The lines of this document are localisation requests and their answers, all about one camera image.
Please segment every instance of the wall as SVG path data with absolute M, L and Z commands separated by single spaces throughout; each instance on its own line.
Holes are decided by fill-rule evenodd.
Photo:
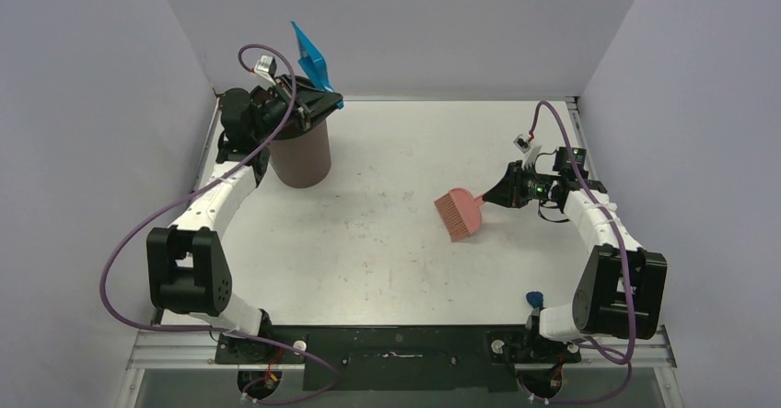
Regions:
M 580 101 L 624 221 L 670 263 L 688 406 L 781 400 L 781 0 L 636 0 Z
M 580 93 L 632 1 L 169 0 L 218 90 L 251 84 L 246 43 L 297 58 L 292 19 L 343 93 L 470 99 Z
M 106 257 L 192 186 L 213 95 L 166 0 L 0 0 L 0 406 L 112 406 Z M 143 238 L 109 292 L 151 314 Z

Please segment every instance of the white table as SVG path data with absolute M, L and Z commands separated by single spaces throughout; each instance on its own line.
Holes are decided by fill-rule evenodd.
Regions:
M 524 323 L 528 291 L 547 306 L 568 302 L 589 255 L 574 226 L 542 221 L 532 204 L 486 204 L 480 232 L 451 243 L 433 204 L 453 187 L 484 192 L 522 159 L 512 140 L 535 105 L 347 101 L 328 119 L 328 177 L 297 190 L 269 170 L 228 226 L 234 292 L 274 324 Z M 565 103 L 554 106 L 577 143 Z M 564 142 L 547 110 L 535 135 L 543 151 Z M 552 165 L 540 157 L 540 171 Z

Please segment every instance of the purple cable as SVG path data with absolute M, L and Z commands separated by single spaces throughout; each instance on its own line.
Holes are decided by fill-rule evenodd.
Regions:
M 598 350 L 600 353 L 602 351 L 609 351 L 611 353 L 614 353 L 618 356 L 624 356 L 624 354 L 618 350 L 614 350 L 607 346 L 599 346 L 596 342 L 594 342 L 593 339 L 590 340 L 592 343 L 591 345 L 581 345 L 581 348 L 588 348 L 590 350 Z M 592 403 L 602 403 L 607 402 L 608 400 L 612 399 L 613 397 L 621 394 L 626 390 L 627 387 L 629 387 L 629 382 L 632 380 L 632 363 L 626 362 L 626 378 L 624 378 L 624 382 L 622 382 L 621 386 L 615 389 L 614 391 L 611 391 L 603 396 L 600 396 L 596 399 L 549 399 L 548 403 L 561 403 L 561 404 L 568 404 L 568 405 L 591 405 Z M 531 394 L 531 391 L 529 391 L 528 388 L 526 388 L 526 385 L 523 383 L 520 384 L 520 387 L 526 391 L 528 394 Z M 540 396 L 534 395 L 534 400 L 537 402 L 545 402 L 545 399 L 543 399 Z
M 282 62 L 287 67 L 287 71 L 290 73 L 290 79 L 291 79 L 290 99 L 291 99 L 291 101 L 287 105 L 287 110 L 285 111 L 285 115 L 283 116 L 282 121 L 279 123 L 279 125 L 276 126 L 276 128 L 271 132 L 271 134 L 269 134 L 269 136 L 265 140 L 263 140 L 263 142 L 261 142 L 261 144 L 259 146 L 257 146 L 254 150 L 252 150 L 251 153 L 249 153 L 244 159 L 242 159 L 238 164 L 236 164 L 236 166 L 233 169 L 230 169 L 230 170 L 226 171 L 220 178 L 230 177 L 231 175 L 233 175 L 234 173 L 239 171 L 242 167 L 247 165 L 250 161 L 252 161 L 252 159 L 254 157 L 256 157 L 259 153 L 261 153 L 261 151 L 264 148 L 266 148 L 266 146 L 268 146 L 269 143 L 271 143 L 271 141 L 285 127 L 285 123 L 287 122 L 288 118 L 290 118 L 290 114 L 293 112 L 293 109 L 294 109 L 295 104 L 296 104 L 293 101 L 294 99 L 296 99 L 296 92 L 297 92 L 296 74 L 295 74 L 293 66 L 290 64 L 290 62 L 287 61 L 287 59 L 281 53 L 277 52 L 276 50 L 272 49 L 271 47 L 264 46 L 262 44 L 248 44 L 248 45 L 242 47 L 241 50 L 239 51 L 239 62 L 241 63 L 241 66 L 244 67 L 245 69 L 247 68 L 247 66 L 244 65 L 244 63 L 241 61 L 241 54 L 244 51 L 246 51 L 247 49 L 262 49 L 262 50 L 265 50 L 267 52 L 273 53 L 274 55 L 278 56 L 280 60 L 282 60 Z M 109 278 L 109 271 L 111 270 L 111 267 L 114 265 L 114 262 L 117 260 L 117 257 L 119 256 L 120 252 L 122 252 L 122 249 L 124 249 L 124 247 L 127 245 L 127 243 L 130 242 L 130 239 L 132 239 L 144 227 L 146 227 L 149 224 L 151 224 L 152 221 L 154 221 L 158 217 L 162 216 L 166 212 L 168 212 L 168 211 L 170 211 L 170 210 L 172 210 L 172 209 L 174 209 L 174 208 L 176 208 L 176 207 L 178 207 L 180 205 L 187 204 L 191 200 L 193 200 L 193 199 L 197 198 L 198 196 L 200 196 L 200 195 L 208 192 L 209 190 L 213 189 L 220 182 L 222 182 L 221 179 L 216 179 L 216 180 L 206 184 L 204 187 L 196 190 L 195 192 L 192 192 L 192 193 L 182 197 L 181 199 L 176 200 L 173 203 L 168 204 L 168 205 L 164 206 L 163 208 L 157 210 L 155 213 L 153 213 L 152 215 L 148 216 L 146 219 L 141 221 L 141 223 L 139 223 L 132 230 L 130 230 L 130 233 L 125 235 L 125 237 L 122 238 L 122 240 L 120 240 L 120 243 L 111 252 L 111 255 L 109 256 L 109 259 L 106 261 L 106 265 L 103 266 L 103 272 L 100 274 L 100 302 L 102 302 L 103 307 L 109 312 L 109 314 L 114 319 L 116 319 L 117 321 L 119 321 L 119 322 L 121 322 L 121 323 L 123 323 L 123 324 L 125 324 L 127 326 L 136 328 L 138 330 L 145 330 L 145 331 L 148 331 L 148 332 L 229 332 L 230 331 L 230 330 L 227 330 L 227 329 L 224 329 L 224 328 L 215 328 L 215 327 L 204 326 L 204 325 L 166 325 L 166 326 L 158 325 L 158 326 L 153 326 L 153 325 L 147 325 L 147 324 L 144 324 L 144 323 L 139 323 L 139 322 L 136 322 L 136 321 L 131 321 L 131 320 L 125 318 L 122 314 L 120 314 L 120 312 L 117 311 L 117 309 L 111 304 L 111 302 L 109 301 L 109 295 L 108 295 L 108 293 L 106 291 L 106 283 L 107 283 L 108 278 Z M 323 360 L 323 359 L 313 355 L 312 353 L 307 353 L 306 351 L 299 350 L 297 348 L 294 348 L 293 346 L 290 346 L 290 345 L 287 345 L 287 344 L 282 344 L 280 342 L 273 341 L 271 339 L 266 339 L 266 338 L 259 337 L 259 336 L 252 336 L 252 335 L 245 334 L 245 333 L 242 333 L 242 332 L 231 332 L 231 335 L 232 336 L 236 336 L 236 337 L 242 337 L 244 339 L 249 339 L 249 340 L 255 341 L 255 342 L 260 342 L 260 343 L 263 343 L 263 344 L 269 344 L 269 345 L 275 346 L 277 348 L 282 348 L 282 349 L 285 349 L 285 350 L 288 350 L 288 351 L 292 351 L 294 353 L 298 353 L 298 354 L 300 354 L 300 355 L 302 355 L 302 356 L 304 356 L 306 358 L 309 358 L 309 359 L 313 360 L 314 362 L 317 362 L 317 363 L 323 365 L 324 367 L 328 368 L 328 370 L 331 371 L 334 374 L 334 376 L 336 376 L 336 378 L 333 380 L 333 382 L 330 383 L 329 385 L 326 385 L 325 387 L 320 388 L 319 390 L 314 391 L 314 392 L 312 392 L 310 394 L 307 394 L 305 396 L 298 397 L 296 399 L 291 399 L 289 401 L 280 401 L 280 402 L 258 401 L 259 404 L 286 405 L 286 404 L 289 404 L 289 403 L 296 403 L 296 402 L 305 401 L 307 399 L 311 399 L 313 397 L 317 397 L 317 396 L 323 394 L 325 391 L 330 390 L 338 382 L 339 372 L 336 370 L 336 368 L 332 367 L 331 364 L 329 364 L 325 360 Z
M 574 169 L 575 176 L 577 177 L 577 182 L 580 184 L 580 188 L 583 189 L 583 191 L 589 197 L 591 202 L 593 202 L 594 204 L 599 204 L 600 201 L 597 200 L 597 197 L 594 196 L 594 193 L 591 192 L 588 185 L 586 184 L 586 181 L 583 179 L 583 174 L 580 173 L 580 168 L 577 166 L 577 163 L 575 161 L 575 154 L 572 153 L 572 145 L 569 144 L 569 137 L 567 137 L 566 135 L 566 130 L 564 128 L 564 124 L 562 123 L 561 117 L 559 116 L 559 112 L 556 111 L 555 107 L 552 106 L 550 102 L 540 101 L 539 103 L 537 103 L 537 107 L 534 109 L 534 120 L 531 122 L 529 135 L 533 136 L 534 129 L 537 127 L 537 119 L 540 116 L 541 106 L 545 106 L 548 108 L 549 111 L 551 111 L 551 113 L 554 115 L 554 118 L 556 119 L 556 123 L 558 123 L 559 125 L 559 130 L 561 130 L 562 137 L 564 138 L 564 145 L 566 147 L 567 156 L 569 157 L 569 163 Z M 618 241 L 618 250 L 621 256 L 621 273 L 624 277 L 624 297 L 626 299 L 626 312 L 629 316 L 629 340 L 626 346 L 626 353 L 621 355 L 623 358 L 616 359 L 615 357 L 608 354 L 608 349 L 602 348 L 599 344 L 596 343 L 596 341 L 594 341 L 594 339 L 590 337 L 587 337 L 586 339 L 594 344 L 594 349 L 598 350 L 602 355 L 602 357 L 604 357 L 605 359 L 613 362 L 616 365 L 626 365 L 629 363 L 630 360 L 632 360 L 632 355 L 635 353 L 635 339 L 637 337 L 637 325 L 635 321 L 635 302 L 632 299 L 632 287 L 631 287 L 631 283 L 629 282 L 629 258 L 626 255 L 626 245 L 624 244 L 624 237 L 621 236 L 621 229 L 618 228 L 615 221 L 613 221 L 612 215 L 610 214 L 610 212 L 608 212 L 605 209 L 605 207 L 599 207 L 599 209 L 602 211 L 602 214 L 605 215 L 605 217 L 609 220 L 612 232 L 615 235 L 616 240 Z

